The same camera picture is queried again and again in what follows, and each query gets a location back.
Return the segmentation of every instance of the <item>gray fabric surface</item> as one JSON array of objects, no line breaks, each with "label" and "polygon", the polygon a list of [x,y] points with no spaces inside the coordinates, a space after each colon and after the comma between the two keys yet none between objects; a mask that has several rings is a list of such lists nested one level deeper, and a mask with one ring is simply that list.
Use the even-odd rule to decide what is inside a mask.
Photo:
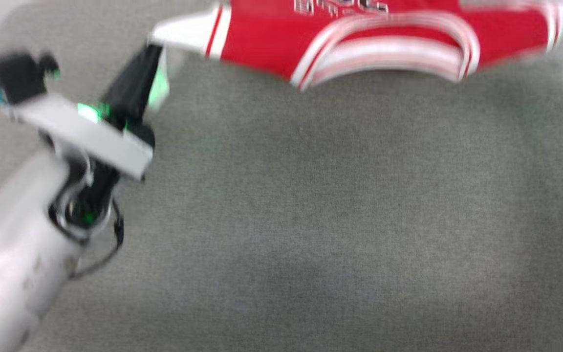
[{"label": "gray fabric surface", "polygon": [[[0,50],[53,50],[51,88],[92,102],[154,22],[206,7],[55,0]],[[121,190],[125,248],[25,352],[563,351],[557,62],[299,93],[190,56],[172,85],[147,183]],[[0,118],[0,183],[37,147]]]}]

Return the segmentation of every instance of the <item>black cable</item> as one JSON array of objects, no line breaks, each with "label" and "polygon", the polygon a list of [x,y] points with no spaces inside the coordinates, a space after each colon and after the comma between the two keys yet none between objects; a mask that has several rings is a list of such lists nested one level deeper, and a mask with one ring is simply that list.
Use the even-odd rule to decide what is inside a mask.
[{"label": "black cable", "polygon": [[116,246],[114,246],[112,251],[107,256],[105,256],[105,258],[83,270],[74,272],[69,279],[77,281],[85,278],[86,276],[94,274],[97,270],[101,269],[107,263],[109,263],[112,258],[116,256],[116,253],[119,251],[119,249],[121,249],[121,247],[123,246],[123,240],[125,240],[125,219],[123,219],[123,214],[121,214],[121,210],[119,209],[119,205],[116,203],[115,199],[112,199],[112,208],[114,209],[114,214],[116,215],[116,219],[114,220],[114,236],[116,237]]}]

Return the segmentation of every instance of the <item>gray tablecloth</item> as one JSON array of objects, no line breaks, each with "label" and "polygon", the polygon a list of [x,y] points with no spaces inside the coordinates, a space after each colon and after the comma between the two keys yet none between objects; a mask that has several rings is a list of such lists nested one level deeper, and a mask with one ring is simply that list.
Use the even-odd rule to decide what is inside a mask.
[{"label": "gray tablecloth", "polygon": [[[50,89],[94,102],[155,22],[208,6],[52,0],[0,50],[51,49]],[[120,192],[125,248],[25,352],[563,351],[557,60],[299,93],[192,55],[172,85],[147,183]],[[0,117],[0,183],[37,148]]]}]

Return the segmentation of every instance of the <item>garment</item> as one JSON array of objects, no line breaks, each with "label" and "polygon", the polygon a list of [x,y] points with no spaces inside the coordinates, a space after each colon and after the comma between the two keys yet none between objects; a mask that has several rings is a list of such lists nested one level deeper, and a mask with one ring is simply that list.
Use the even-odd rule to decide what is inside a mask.
[{"label": "garment", "polygon": [[415,69],[459,81],[503,59],[549,51],[563,4],[458,0],[233,0],[219,6],[206,56],[306,89],[364,69]]}]

